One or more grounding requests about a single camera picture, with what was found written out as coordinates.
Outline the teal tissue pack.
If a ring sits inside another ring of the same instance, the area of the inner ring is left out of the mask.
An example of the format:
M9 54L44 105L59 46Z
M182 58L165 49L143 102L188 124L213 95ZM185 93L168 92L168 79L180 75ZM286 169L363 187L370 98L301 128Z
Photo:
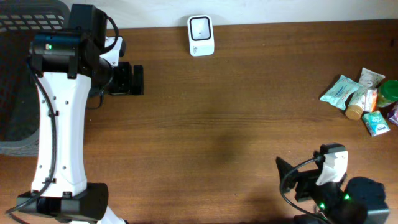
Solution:
M380 111L366 113L363 115L362 120L372 137L387 133L391 130Z

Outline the teal pouch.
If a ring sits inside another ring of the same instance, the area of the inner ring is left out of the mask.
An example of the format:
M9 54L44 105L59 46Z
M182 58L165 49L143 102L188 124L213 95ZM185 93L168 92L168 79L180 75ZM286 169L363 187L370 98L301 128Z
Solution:
M320 101L327 102L340 110L345 110L346 100L362 87L358 82L340 75L336 83L320 97Z

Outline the red purple snack package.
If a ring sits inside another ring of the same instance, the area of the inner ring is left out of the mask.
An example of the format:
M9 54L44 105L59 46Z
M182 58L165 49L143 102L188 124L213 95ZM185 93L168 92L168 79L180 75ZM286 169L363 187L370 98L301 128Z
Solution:
M398 103L395 103L390 112L388 112L387 119L394 125L398 125Z

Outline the orange tissue pack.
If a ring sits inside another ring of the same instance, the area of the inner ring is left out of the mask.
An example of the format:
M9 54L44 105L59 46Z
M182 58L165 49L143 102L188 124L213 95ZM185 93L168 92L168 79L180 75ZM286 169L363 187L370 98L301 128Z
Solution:
M376 108L377 88L368 88L365 91L364 112L372 113Z

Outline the white cream tube gold cap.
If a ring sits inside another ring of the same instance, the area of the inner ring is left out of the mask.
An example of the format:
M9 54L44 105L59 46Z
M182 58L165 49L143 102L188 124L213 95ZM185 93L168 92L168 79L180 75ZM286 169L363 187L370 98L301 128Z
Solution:
M359 78L360 87L354 92L351 101L345 111L347 118L359 120L364 112L366 93L369 88L374 88L385 78L384 75L362 68Z

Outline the green lid glass jar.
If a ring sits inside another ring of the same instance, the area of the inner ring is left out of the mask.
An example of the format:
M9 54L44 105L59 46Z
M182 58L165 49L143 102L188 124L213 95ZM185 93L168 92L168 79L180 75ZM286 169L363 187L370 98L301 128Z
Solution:
M397 101L397 80L388 80L378 89L377 107L387 107Z

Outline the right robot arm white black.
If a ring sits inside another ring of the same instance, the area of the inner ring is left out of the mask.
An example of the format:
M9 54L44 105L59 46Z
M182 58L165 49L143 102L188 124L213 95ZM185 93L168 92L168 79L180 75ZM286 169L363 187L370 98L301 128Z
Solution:
M384 184L353 177L341 188L348 167L348 151L342 144L323 144L311 159L296 166L281 157L275 163L282 198L302 212L290 223L378 224L390 214Z

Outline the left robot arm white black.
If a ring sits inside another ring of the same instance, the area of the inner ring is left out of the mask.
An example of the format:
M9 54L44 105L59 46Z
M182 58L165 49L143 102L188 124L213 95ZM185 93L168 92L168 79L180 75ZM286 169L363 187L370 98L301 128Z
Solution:
M126 42L107 37L113 19L92 4L74 4L59 30L41 31L30 44L27 69L39 95L39 151L28 192L17 197L17 212L60 223L119 223L104 183L86 178L83 140L86 103L98 95L142 95L144 69L123 61Z

